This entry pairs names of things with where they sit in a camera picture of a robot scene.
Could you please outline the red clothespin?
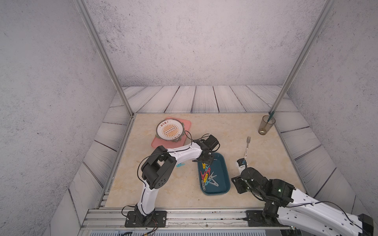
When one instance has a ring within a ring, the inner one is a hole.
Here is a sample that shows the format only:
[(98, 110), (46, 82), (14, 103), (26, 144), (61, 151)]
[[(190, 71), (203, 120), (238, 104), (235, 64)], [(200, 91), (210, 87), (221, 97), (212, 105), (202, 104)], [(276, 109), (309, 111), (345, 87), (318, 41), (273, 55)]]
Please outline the red clothespin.
[(211, 171), (211, 168), (208, 168), (208, 169), (205, 169), (204, 172), (200, 172), (201, 173), (201, 180), (203, 180), (205, 174), (208, 174), (208, 177), (209, 177), (210, 171)]

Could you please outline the teal storage box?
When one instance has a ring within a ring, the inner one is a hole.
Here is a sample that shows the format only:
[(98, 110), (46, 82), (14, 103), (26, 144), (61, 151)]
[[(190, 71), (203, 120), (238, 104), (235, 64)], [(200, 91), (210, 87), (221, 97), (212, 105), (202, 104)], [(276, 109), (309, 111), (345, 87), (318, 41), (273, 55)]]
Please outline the teal storage box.
[[(226, 194), (230, 190), (230, 179), (227, 171), (227, 166), (224, 157), (220, 153), (214, 153), (214, 161), (211, 165), (206, 165), (204, 163), (198, 163), (198, 176), (199, 176), (199, 185), (203, 194), (207, 196), (216, 196)], [(215, 181), (219, 184), (218, 187), (211, 184), (205, 184), (201, 180), (201, 173), (205, 169), (211, 168), (210, 174), (214, 173), (217, 175)]]

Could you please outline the cyan clothespin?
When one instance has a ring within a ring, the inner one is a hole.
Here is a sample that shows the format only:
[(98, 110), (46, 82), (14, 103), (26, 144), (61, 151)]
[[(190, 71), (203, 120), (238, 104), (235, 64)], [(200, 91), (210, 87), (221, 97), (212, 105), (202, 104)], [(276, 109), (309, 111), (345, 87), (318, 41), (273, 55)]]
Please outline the cyan clothespin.
[(185, 163), (180, 163), (180, 164), (177, 164), (176, 167), (178, 168), (178, 167), (181, 167), (181, 166), (184, 166), (184, 165), (185, 165)]

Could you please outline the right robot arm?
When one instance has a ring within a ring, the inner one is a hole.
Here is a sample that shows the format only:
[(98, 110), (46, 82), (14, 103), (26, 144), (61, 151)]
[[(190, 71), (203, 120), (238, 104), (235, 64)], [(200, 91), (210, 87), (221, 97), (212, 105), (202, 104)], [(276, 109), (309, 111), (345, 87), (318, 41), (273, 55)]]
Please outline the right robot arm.
[(280, 179), (267, 179), (245, 167), (231, 180), (239, 194), (250, 192), (264, 202), (263, 210), (248, 210), (249, 226), (288, 226), (316, 236), (372, 236), (374, 221), (366, 215), (348, 214), (330, 201), (318, 201)]

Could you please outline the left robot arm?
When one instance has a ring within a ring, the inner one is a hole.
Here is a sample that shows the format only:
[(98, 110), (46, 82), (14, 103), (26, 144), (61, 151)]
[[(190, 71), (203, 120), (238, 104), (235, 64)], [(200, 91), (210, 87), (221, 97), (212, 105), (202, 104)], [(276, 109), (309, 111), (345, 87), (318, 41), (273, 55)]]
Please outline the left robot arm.
[(186, 161), (211, 165), (214, 160), (213, 153), (219, 147), (218, 140), (212, 135), (177, 148), (157, 147), (140, 168), (143, 190), (135, 211), (142, 217), (152, 215), (158, 190), (168, 182), (176, 165)]

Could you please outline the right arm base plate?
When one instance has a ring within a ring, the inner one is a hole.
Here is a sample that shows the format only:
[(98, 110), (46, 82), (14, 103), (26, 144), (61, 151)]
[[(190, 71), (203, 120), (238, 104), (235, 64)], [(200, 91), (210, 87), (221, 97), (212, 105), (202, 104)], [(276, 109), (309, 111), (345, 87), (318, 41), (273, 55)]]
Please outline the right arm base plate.
[(261, 210), (247, 210), (243, 220), (247, 221), (249, 227), (283, 227), (276, 219), (266, 219), (262, 213)]

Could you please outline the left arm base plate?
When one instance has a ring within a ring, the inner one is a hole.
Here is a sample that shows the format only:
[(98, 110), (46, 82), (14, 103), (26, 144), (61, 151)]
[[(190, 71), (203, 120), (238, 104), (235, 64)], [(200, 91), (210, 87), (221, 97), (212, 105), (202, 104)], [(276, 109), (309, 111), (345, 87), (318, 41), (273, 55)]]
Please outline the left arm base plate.
[(129, 211), (126, 217), (126, 228), (164, 228), (166, 226), (167, 211), (153, 211), (144, 216), (139, 211)]

